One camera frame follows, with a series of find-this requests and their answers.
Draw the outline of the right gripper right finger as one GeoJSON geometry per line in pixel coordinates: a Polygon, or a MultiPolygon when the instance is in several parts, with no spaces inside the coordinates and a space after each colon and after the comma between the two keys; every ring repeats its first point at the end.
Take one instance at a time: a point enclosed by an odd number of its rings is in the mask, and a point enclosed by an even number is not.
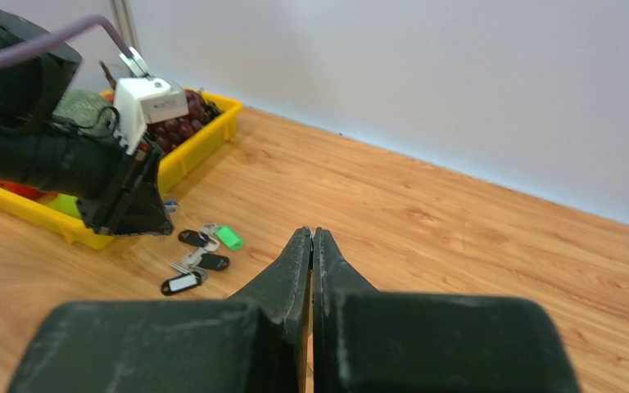
{"type": "Polygon", "coordinates": [[[317,392],[579,392],[554,322],[512,296],[381,291],[313,237],[317,392]]]}

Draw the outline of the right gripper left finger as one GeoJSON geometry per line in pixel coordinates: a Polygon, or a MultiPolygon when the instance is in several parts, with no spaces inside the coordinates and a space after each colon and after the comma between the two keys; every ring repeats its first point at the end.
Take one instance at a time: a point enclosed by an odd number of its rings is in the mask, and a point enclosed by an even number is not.
{"type": "Polygon", "coordinates": [[[42,321],[10,392],[302,392],[312,234],[224,300],[72,301],[42,321]]]}

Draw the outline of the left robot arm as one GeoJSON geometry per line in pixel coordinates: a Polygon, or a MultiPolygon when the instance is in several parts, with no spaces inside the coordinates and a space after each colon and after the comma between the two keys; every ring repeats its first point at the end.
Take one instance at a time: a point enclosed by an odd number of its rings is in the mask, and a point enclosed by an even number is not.
{"type": "Polygon", "coordinates": [[[0,180],[75,197],[96,234],[174,231],[158,186],[164,152],[147,127],[186,112],[183,89],[153,77],[105,16],[47,31],[0,9],[0,180]],[[83,122],[57,108],[82,61],[69,41],[94,27],[106,31],[133,74],[83,122]]]}

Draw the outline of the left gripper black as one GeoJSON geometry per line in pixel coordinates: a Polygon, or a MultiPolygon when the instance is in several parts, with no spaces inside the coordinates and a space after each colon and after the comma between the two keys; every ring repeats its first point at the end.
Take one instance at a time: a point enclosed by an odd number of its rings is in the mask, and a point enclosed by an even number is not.
{"type": "Polygon", "coordinates": [[[78,196],[86,228],[113,237],[172,234],[174,222],[158,187],[163,155],[163,150],[146,138],[133,155],[124,151],[114,155],[93,192],[78,196]]]}

